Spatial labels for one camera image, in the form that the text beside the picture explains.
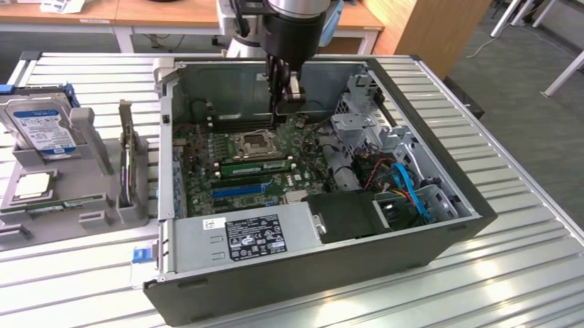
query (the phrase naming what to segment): floor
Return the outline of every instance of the floor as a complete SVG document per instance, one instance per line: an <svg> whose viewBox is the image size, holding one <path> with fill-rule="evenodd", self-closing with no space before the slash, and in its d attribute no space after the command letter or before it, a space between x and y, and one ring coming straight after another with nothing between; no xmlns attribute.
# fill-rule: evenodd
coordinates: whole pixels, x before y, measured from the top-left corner
<svg viewBox="0 0 584 328"><path fill-rule="evenodd" d="M554 98L543 91L578 55L554 48L556 42L540 31L508 27L501 37L475 58L467 58L491 40L496 24L485 14L469 44L451 73L451 78L480 104L487 114L483 124L500 140L536 181L552 195L572 219L584 227L580 195L584 192L584 74L578 73ZM162 43L173 49L181 41L170 36ZM0 81L6 81L20 52L118 52L114 36L97 34L0 33ZM134 36L137 52L153 49L150 40ZM210 37L186 36L175 52L217 53Z"/></svg>

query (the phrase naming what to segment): hard drive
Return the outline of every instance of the hard drive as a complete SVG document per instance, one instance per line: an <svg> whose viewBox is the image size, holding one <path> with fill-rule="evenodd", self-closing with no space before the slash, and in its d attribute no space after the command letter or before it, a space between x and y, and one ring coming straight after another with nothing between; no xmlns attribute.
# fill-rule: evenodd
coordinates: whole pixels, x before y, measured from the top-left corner
<svg viewBox="0 0 584 328"><path fill-rule="evenodd" d="M71 104L64 94L0 96L0 120L20 150L38 149L47 160L78 156L86 141L70 123Z"/></svg>

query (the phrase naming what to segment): wooden table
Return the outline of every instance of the wooden table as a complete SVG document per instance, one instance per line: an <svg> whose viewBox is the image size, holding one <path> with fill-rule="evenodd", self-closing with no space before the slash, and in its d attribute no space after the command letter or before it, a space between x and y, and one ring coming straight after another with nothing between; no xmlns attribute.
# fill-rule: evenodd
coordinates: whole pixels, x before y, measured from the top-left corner
<svg viewBox="0 0 584 328"><path fill-rule="evenodd" d="M345 4L336 37L358 38L370 54L384 25L358 2ZM0 31L113 33L123 53L134 52L133 34L218 35L215 0L95 0L79 14L46 14L39 5L0 5Z"/></svg>

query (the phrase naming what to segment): paper on desk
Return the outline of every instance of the paper on desk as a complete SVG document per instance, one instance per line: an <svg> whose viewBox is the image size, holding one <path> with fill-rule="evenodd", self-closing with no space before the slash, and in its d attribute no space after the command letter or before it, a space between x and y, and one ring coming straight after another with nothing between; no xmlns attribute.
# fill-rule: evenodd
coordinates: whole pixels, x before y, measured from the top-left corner
<svg viewBox="0 0 584 328"><path fill-rule="evenodd" d="M75 14L82 12L86 0L43 0L40 4L42 12L55 12L59 14Z"/></svg>

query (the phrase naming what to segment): metal panel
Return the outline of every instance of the metal panel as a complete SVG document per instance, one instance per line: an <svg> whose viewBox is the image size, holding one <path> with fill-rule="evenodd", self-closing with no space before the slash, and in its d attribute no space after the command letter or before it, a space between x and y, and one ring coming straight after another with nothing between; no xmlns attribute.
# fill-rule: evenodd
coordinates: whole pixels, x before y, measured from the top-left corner
<svg viewBox="0 0 584 328"><path fill-rule="evenodd" d="M135 103L133 110L134 119L146 124L137 127L139 133L151 136L154 196L159 105L150 92L154 78L146 72L138 73L153 56L46 54L28 83L59 83L64 79L74 82L82 104L93 106L98 114L105 139L118 138L121 133L117 99L126 96L146 101ZM579 230L571 227L570 218L554 202L543 201L542 189L526 184L528 179L512 158L464 107L451 102L452 95L421 64L405 56L380 60L499 211L499 219L424 268L210 319L193 327L582 325L584 247L578 240L583 238ZM72 64L81 71L66 68ZM101 83L115 83L117 87ZM0 145L11 144L11 136L0 134ZM0 148L0 161L12 160L10 148ZM153 199L149 205L154 215L157 201ZM0 302L0 326L163 327L157 310L129 281L130 252L155 235L153 220L135 230L0 253L0 299L15 300Z"/></svg>

